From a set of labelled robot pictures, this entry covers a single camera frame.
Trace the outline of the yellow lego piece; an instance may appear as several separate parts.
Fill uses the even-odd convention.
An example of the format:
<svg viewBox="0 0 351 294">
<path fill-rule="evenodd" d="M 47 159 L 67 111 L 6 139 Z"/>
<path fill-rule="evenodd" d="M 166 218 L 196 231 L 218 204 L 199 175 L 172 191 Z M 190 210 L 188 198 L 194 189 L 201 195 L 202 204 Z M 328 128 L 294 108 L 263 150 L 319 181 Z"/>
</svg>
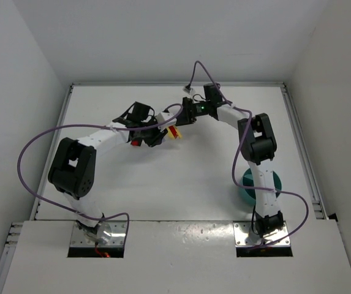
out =
<svg viewBox="0 0 351 294">
<path fill-rule="evenodd" d="M 180 139 L 182 138 L 181 132 L 178 130 L 178 128 L 176 126 L 169 126 L 167 127 L 167 132 L 168 132 L 168 136 L 171 139 Z"/>
</svg>

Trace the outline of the red lego piece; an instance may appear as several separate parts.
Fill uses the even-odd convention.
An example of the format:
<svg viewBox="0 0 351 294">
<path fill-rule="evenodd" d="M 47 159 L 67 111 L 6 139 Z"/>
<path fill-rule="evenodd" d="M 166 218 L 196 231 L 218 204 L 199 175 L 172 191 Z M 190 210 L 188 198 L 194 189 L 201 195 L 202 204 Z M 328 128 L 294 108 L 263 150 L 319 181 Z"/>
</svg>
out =
<svg viewBox="0 0 351 294">
<path fill-rule="evenodd" d="M 170 126 L 168 128 L 168 131 L 171 134 L 172 138 L 177 138 L 178 137 L 178 133 L 177 133 L 176 128 L 174 126 Z"/>
</svg>

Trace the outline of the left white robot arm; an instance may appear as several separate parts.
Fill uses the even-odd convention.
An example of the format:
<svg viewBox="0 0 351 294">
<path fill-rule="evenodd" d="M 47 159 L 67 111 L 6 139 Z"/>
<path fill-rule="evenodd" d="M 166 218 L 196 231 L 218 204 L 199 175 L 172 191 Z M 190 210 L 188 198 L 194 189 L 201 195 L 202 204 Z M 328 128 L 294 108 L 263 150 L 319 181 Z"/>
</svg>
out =
<svg viewBox="0 0 351 294">
<path fill-rule="evenodd" d="M 161 144 L 167 134 L 163 123 L 172 115 L 166 111 L 151 116 L 150 109 L 136 102 L 107 124 L 106 129 L 78 139 L 66 137 L 59 142 L 48 181 L 77 212 L 79 229 L 93 241 L 99 242 L 105 237 L 105 225 L 100 220 L 104 214 L 89 194 L 94 184 L 96 159 L 124 143 L 140 146 L 145 142 L 150 147 Z"/>
</svg>

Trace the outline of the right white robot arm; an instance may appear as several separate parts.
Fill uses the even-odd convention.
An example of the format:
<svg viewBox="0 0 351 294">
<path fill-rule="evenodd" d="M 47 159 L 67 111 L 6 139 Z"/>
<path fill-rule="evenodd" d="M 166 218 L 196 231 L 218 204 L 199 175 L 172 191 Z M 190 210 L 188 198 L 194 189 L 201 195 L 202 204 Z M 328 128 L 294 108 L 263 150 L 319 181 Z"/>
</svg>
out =
<svg viewBox="0 0 351 294">
<path fill-rule="evenodd" d="M 236 107 L 233 102 L 223 98 L 218 85 L 214 83 L 205 84 L 203 89 L 205 98 L 195 101 L 191 85 L 183 88 L 188 96 L 183 98 L 183 111 L 178 116 L 177 125 L 193 124 L 199 116 L 209 115 L 238 131 L 240 145 L 236 154 L 242 155 L 249 164 L 253 179 L 253 186 L 249 189 L 255 193 L 251 230 L 261 238 L 280 230 L 284 226 L 284 217 L 277 202 L 279 192 L 271 166 L 277 143 L 269 116 L 265 113 L 254 116 Z"/>
</svg>

